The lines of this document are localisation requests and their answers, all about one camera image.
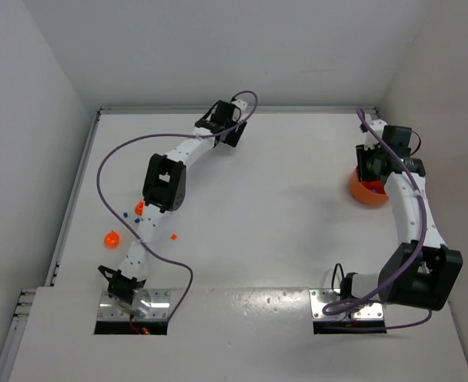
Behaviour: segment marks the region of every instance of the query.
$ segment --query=white floor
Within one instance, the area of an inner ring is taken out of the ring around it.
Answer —
[[[139,135],[190,132],[198,117],[102,115],[56,286],[37,292],[11,381],[468,380],[447,307],[387,335],[313,335],[306,288],[327,287],[338,261],[347,272],[379,271],[397,246],[389,206],[363,207],[345,189],[364,140],[354,113],[258,114],[236,149],[218,146],[194,164],[185,203],[155,246],[196,275],[168,335],[94,336],[106,286],[96,268],[116,267],[131,240],[97,197],[99,162]],[[138,142],[106,165],[105,195],[128,220],[150,156],[177,143]],[[109,250],[112,229],[122,243]],[[182,288],[187,277],[155,260],[147,285]],[[396,324],[425,312],[392,306],[386,315]]]

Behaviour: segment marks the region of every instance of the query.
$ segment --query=black bracket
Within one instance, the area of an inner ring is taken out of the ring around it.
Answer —
[[[408,147],[411,134],[412,129],[409,127],[387,125],[384,127],[381,138],[395,151],[410,172],[424,177],[426,173],[422,161],[418,158],[411,158],[411,149]],[[391,173],[402,173],[399,163],[380,146],[366,150],[364,145],[358,145],[356,156],[359,181],[381,180],[384,184]]]
[[[155,154],[149,160],[142,188],[145,205],[156,205],[160,212],[181,207],[186,191],[186,166],[183,162]]]
[[[202,118],[195,122],[195,127],[208,129],[212,134],[221,133],[239,122],[239,119],[234,120],[234,113],[236,110],[239,111],[241,116],[241,110],[235,104],[218,101]],[[236,147],[246,126],[247,123],[244,122],[233,131],[218,135],[215,139],[215,146],[219,142],[223,142],[229,146]]]
[[[416,241],[402,243],[379,274],[379,284],[400,268],[415,250]],[[429,272],[422,271],[426,265]],[[415,308],[441,310],[447,302],[458,273],[462,268],[459,251],[423,247],[415,262],[385,290],[379,293],[380,300],[388,304],[413,306]]]
[[[142,288],[146,283],[146,280],[137,281],[134,277],[129,279],[121,275],[121,270],[114,271],[111,268],[100,265],[98,271],[108,281],[107,292],[117,297],[120,301],[131,305],[133,302],[133,293],[135,289]]]

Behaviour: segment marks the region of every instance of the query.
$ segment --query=orange bowl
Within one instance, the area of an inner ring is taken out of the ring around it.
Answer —
[[[364,205],[383,205],[388,201],[381,181],[359,181],[354,169],[349,178],[349,191],[354,199]]]

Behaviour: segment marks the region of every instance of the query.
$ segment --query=white robotic arm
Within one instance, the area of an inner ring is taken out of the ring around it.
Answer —
[[[131,243],[117,270],[99,267],[109,282],[109,294],[120,302],[130,305],[134,291],[146,281],[150,256],[141,241],[145,245],[153,243],[165,222],[181,206],[185,198],[186,169],[219,142],[236,147],[247,124],[239,122],[243,121],[247,106],[241,99],[230,103],[218,101],[195,123],[190,138],[168,153],[154,154],[151,158],[142,190],[145,206],[137,229],[140,240]]]
[[[419,191],[415,191],[407,174],[403,173],[388,152],[369,135],[364,145],[357,146],[358,178],[360,181],[381,180],[392,205],[400,246],[380,273],[347,274],[341,285],[343,298],[363,298],[393,275],[415,250],[421,234],[422,217],[418,195],[423,199],[427,230],[423,248],[416,261],[389,288],[373,300],[414,306],[429,310],[443,308],[462,267],[460,252],[450,250],[435,226],[425,193],[425,169],[419,159],[411,158],[408,144],[411,129],[389,126],[384,121],[370,123],[410,170]]]
[[[208,135],[211,132],[203,127],[193,129],[193,135]],[[175,149],[169,151],[166,157],[174,162],[182,162],[189,168],[202,154],[207,153],[215,146],[215,138],[196,139],[189,138]],[[162,226],[173,214],[167,210],[161,212],[156,205],[147,205],[143,209],[142,219],[138,225],[138,234],[145,243],[151,244],[158,237]],[[129,279],[145,280],[149,272],[150,256],[140,244],[139,240],[133,240],[126,257],[119,265],[121,274]]]

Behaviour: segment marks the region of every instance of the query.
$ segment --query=metal base plate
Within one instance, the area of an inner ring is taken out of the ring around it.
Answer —
[[[312,309],[312,321],[314,323],[314,334],[347,334],[346,330],[335,330],[335,328],[374,328],[374,333],[386,333],[380,328],[384,326],[383,306],[379,303],[370,303],[359,310],[354,310],[349,314],[339,314],[337,316],[325,316],[322,309],[330,302],[340,300],[331,289],[310,289],[310,307]]]
[[[143,317],[134,317],[132,325],[147,329],[150,334],[167,334],[170,291],[163,289],[148,290],[150,309]],[[117,298],[106,291],[101,294],[96,319],[95,334],[138,334],[130,325],[130,311],[121,306]]]

